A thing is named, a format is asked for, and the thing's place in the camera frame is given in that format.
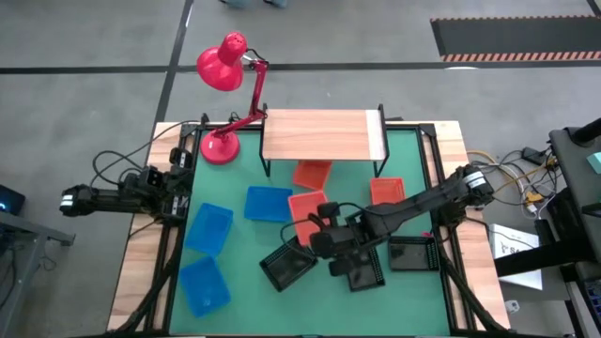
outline lamp arm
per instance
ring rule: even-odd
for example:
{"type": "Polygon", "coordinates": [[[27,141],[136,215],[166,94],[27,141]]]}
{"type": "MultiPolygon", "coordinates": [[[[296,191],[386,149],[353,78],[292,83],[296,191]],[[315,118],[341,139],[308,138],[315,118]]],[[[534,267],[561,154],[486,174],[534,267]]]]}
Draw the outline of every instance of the lamp arm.
{"type": "Polygon", "coordinates": [[[255,122],[258,119],[265,118],[267,115],[261,109],[259,109],[259,99],[261,98],[261,92],[263,91],[263,83],[265,83],[265,76],[267,75],[267,69],[269,62],[265,60],[253,60],[251,61],[250,67],[256,71],[256,81],[254,82],[253,99],[251,100],[251,108],[249,109],[248,116],[229,124],[223,128],[219,128],[215,131],[215,136],[225,136],[231,131],[236,131],[250,123],[255,122]]]}

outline white paper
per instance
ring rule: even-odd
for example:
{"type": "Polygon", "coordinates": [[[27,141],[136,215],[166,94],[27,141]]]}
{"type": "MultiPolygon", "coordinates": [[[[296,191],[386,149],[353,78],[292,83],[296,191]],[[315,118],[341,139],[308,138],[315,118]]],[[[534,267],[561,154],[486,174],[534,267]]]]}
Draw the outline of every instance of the white paper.
{"type": "MultiPolygon", "coordinates": [[[[538,248],[539,241],[538,236],[536,235],[528,234],[523,231],[518,231],[498,224],[491,224],[490,230],[494,231],[490,234],[490,242],[492,245],[492,254],[495,259],[508,254],[515,254],[531,249],[529,246],[515,240],[510,240],[509,238],[523,241],[524,243],[530,244],[530,246],[533,248],[538,248]]],[[[506,283],[531,287],[537,290],[543,289],[543,279],[540,269],[536,271],[519,273],[512,276],[500,277],[499,280],[506,283]]]]}

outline orange striped mat edge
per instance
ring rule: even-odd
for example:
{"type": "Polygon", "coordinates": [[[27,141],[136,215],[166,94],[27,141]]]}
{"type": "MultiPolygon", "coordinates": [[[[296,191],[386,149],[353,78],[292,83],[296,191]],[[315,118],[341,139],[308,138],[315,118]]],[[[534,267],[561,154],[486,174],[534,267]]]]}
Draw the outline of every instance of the orange striped mat edge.
{"type": "MultiPolygon", "coordinates": [[[[524,20],[524,19],[562,19],[562,18],[596,18],[594,15],[545,15],[523,17],[484,17],[484,18],[436,18],[436,21],[461,21],[461,20],[524,20]]],[[[440,58],[445,62],[508,62],[508,61],[572,61],[572,60],[599,60],[601,51],[589,52],[555,52],[555,53],[496,53],[496,54],[446,54],[440,58]]]]}

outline lamp shade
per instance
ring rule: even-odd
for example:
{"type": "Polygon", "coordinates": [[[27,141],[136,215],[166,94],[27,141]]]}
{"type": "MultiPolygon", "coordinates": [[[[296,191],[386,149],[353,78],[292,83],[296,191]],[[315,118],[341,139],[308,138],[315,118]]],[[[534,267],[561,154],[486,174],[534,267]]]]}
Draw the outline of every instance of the lamp shade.
{"type": "Polygon", "coordinates": [[[229,33],[221,46],[211,47],[198,56],[198,74],[207,85],[217,90],[238,89],[244,77],[240,59],[246,50],[246,38],[239,32],[229,33]]]}

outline blue plastic bin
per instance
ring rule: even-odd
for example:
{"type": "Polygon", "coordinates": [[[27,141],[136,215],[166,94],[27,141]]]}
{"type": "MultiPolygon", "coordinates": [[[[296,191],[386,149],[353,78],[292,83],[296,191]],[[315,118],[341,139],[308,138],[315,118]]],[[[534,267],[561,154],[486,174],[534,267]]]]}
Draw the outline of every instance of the blue plastic bin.
{"type": "Polygon", "coordinates": [[[181,269],[179,279],[188,306],[196,317],[207,315],[232,300],[223,275],[211,256],[181,269]]]}
{"type": "Polygon", "coordinates": [[[186,248],[216,257],[222,251],[233,219],[234,211],[203,203],[186,237],[186,248]]]}
{"type": "Polygon", "coordinates": [[[244,218],[254,221],[290,222],[288,197],[292,189],[248,187],[244,218]]]}

